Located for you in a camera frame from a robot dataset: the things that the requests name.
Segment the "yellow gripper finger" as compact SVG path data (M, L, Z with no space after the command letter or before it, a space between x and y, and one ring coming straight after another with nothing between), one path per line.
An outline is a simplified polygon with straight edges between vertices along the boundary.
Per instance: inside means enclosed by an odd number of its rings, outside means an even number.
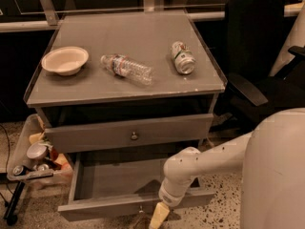
M169 213L169 206L164 202L158 202L155 206L149 229L159 229Z

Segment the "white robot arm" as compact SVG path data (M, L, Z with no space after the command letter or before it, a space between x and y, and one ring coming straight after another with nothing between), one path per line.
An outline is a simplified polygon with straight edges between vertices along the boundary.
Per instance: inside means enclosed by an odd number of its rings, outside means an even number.
M205 174L242 172L240 229L304 229L305 109L272 114L250 133L200 152L188 147L164 164L150 229L158 229Z

